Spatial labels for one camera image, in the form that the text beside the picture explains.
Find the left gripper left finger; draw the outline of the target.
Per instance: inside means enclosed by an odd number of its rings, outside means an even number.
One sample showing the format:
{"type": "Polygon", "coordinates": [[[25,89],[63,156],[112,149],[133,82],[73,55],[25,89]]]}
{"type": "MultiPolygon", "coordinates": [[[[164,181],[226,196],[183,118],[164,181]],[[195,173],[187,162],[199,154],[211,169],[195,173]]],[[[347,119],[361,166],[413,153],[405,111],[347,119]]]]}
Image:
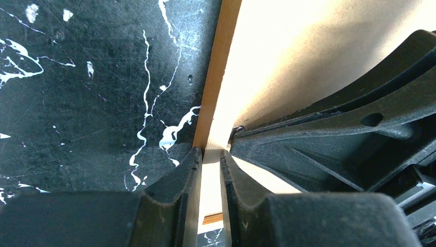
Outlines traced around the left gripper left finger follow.
{"type": "Polygon", "coordinates": [[[1,246],[196,246],[202,151],[141,192],[22,195],[1,210],[1,246]]]}

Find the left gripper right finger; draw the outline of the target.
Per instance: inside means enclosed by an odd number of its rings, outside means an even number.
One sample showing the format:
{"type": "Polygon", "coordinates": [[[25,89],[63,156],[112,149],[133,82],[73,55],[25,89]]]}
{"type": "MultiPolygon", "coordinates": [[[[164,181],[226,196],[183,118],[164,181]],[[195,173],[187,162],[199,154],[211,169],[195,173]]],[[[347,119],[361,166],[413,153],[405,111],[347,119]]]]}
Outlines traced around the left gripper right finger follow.
{"type": "Polygon", "coordinates": [[[227,246],[421,245],[405,214],[384,194],[275,194],[228,151],[220,169],[227,246]]]}

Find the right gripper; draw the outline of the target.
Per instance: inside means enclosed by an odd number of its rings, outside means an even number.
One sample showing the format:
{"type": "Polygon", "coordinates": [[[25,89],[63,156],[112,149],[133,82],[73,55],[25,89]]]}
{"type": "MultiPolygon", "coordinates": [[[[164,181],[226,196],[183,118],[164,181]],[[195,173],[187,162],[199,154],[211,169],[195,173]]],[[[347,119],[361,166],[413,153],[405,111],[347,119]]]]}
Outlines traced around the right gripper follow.
{"type": "Polygon", "coordinates": [[[303,191],[376,191],[435,246],[435,32],[417,30],[350,85],[238,132],[230,153],[303,191]]]}

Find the brown backing board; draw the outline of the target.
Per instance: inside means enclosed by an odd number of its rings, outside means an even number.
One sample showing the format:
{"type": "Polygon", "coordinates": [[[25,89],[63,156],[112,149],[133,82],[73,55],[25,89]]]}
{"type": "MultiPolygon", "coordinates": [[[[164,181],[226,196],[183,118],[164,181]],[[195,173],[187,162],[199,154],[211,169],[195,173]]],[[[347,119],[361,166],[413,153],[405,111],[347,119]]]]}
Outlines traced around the brown backing board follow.
{"type": "Polygon", "coordinates": [[[418,29],[435,30],[435,1],[242,1],[220,118],[232,130],[304,108],[362,76],[418,29]]]}

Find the wooden picture frame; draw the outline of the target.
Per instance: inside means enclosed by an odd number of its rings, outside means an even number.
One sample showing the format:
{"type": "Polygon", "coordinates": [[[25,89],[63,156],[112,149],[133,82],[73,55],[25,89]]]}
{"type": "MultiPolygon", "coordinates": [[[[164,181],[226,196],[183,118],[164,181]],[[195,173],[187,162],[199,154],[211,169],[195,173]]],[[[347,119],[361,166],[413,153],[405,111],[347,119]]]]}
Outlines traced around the wooden picture frame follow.
{"type": "Polygon", "coordinates": [[[241,4],[242,1],[222,1],[195,131],[193,146],[203,152],[199,226],[203,226],[206,216],[222,210],[219,162],[231,126],[226,118],[220,118],[219,97],[224,95],[225,69],[241,4]]]}

